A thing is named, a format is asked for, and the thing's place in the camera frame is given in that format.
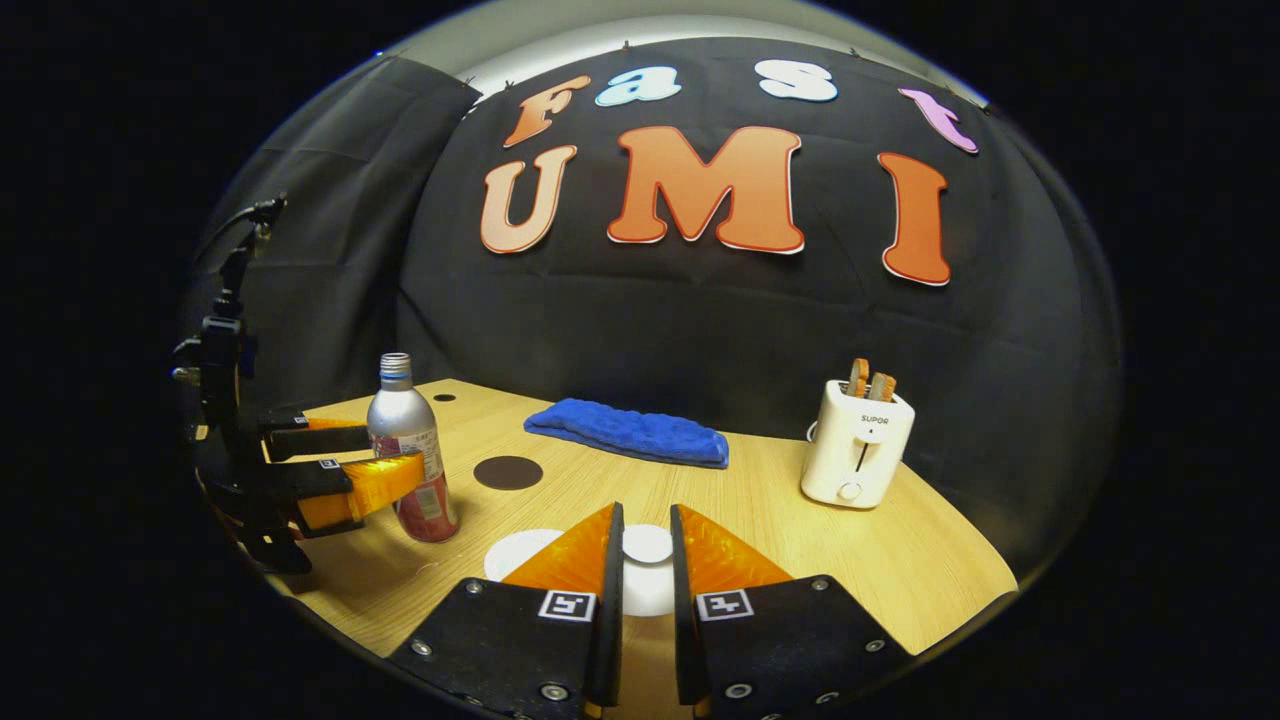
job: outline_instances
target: white wall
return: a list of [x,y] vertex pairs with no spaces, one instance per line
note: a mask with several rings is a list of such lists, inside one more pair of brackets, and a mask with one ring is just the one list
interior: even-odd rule
[[[699,14],[687,14],[690,9]],[[890,38],[844,15],[797,0],[494,0],[447,18],[388,47],[488,97],[566,63],[622,47],[687,37],[788,40],[847,53],[987,100]]]

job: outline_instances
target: fast umi sign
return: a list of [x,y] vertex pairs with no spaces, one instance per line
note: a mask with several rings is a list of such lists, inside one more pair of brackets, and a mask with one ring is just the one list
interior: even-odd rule
[[[777,101],[826,102],[838,88],[824,68],[795,60],[769,59],[755,64],[755,85]],[[543,132],[554,133],[554,115],[593,83],[579,76],[527,97],[520,104],[520,117],[503,142],[511,149]],[[595,95],[595,105],[612,108],[631,102],[660,102],[681,92],[678,70],[672,67],[646,67],[611,78]],[[922,90],[901,87],[904,102],[914,102],[920,122],[941,140],[977,155],[978,146],[957,127],[955,113]],[[800,149],[800,137],[773,127],[742,127],[733,132],[710,161],[703,161],[680,129],[664,126],[640,127],[623,132],[617,142],[630,158],[626,187],[617,218],[604,234],[618,243],[658,242],[668,233],[658,218],[660,195],[671,211],[680,236],[695,241],[707,231],[716,210],[730,201],[728,218],[716,228],[726,246],[790,255],[804,250],[804,229],[792,220],[791,155]],[[513,161],[485,176],[485,201],[480,237],[485,247],[498,254],[522,252],[538,245],[550,229],[559,202],[561,184],[572,172],[575,145],[559,145],[536,156],[538,187],[529,217],[518,224],[509,219],[511,196],[525,163]],[[928,286],[945,286],[951,268],[942,252],[940,195],[947,181],[933,167],[892,151],[877,154],[896,196],[897,222],[882,254],[890,273]]]

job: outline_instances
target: brown circle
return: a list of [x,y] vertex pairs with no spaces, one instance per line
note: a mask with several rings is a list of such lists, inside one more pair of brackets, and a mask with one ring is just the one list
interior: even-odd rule
[[543,466],[527,457],[503,455],[476,465],[476,482],[493,489],[525,489],[543,479]]

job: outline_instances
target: black fabric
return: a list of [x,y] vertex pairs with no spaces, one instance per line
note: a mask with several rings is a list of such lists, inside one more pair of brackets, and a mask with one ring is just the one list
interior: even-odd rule
[[420,63],[379,58],[320,92],[253,154],[198,245],[180,320],[198,329],[218,269],[250,225],[210,243],[237,210],[280,191],[288,208],[246,272],[259,338],[246,411],[371,395],[394,350],[394,292],[413,209],[440,149],[479,92]]
[[[754,65],[823,65],[829,102],[765,95]],[[600,108],[612,77],[677,69],[681,92]],[[591,85],[515,147],[503,140],[526,97],[579,74]],[[925,122],[900,87],[931,92],[979,146],[970,156]],[[696,242],[611,242],[628,158],[621,133],[678,128],[709,161],[746,126],[799,135],[791,163],[804,251],[780,256]],[[526,163],[509,218],[527,217],[534,159],[575,145],[559,208],[529,251],[480,240],[485,174]],[[940,170],[952,279],[891,275],[891,177],[879,152]],[[415,380],[453,377],[557,401],[594,400],[685,416],[718,430],[801,438],[822,383],[852,357],[899,380],[916,410],[905,461],[942,491],[1025,579],[1070,536],[1102,478],[1120,396],[1115,299],[1096,238],[1061,179],[1015,131],[941,87],[851,55],[782,41],[699,38],[613,51],[486,99],[449,138],[413,217],[401,268],[397,341]]]

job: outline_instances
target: wooden table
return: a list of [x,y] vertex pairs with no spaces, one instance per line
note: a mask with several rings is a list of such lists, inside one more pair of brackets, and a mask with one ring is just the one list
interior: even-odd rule
[[[361,530],[301,543],[315,566],[308,575],[271,575],[338,630],[388,656],[465,577],[484,577],[484,556],[500,538],[532,528],[568,529],[611,502],[626,523],[669,527],[672,503],[723,525],[792,577],[838,579],[893,638],[920,653],[1000,596],[1018,589],[989,542],[908,466],[900,465],[883,502],[851,510],[800,492],[806,445],[723,433],[724,470],[623,457],[525,432],[524,421],[550,402],[458,380],[419,386],[440,427],[444,468],[461,528],[439,544],[410,539],[390,509]],[[431,400],[452,395],[456,400]],[[370,397],[307,411],[315,418],[364,421]],[[516,455],[544,477],[521,491],[481,486],[472,475],[485,459]],[[330,455],[342,461],[370,451]],[[296,457],[291,461],[323,456]],[[676,701],[672,616],[626,618],[622,689],[611,717],[685,720]]]

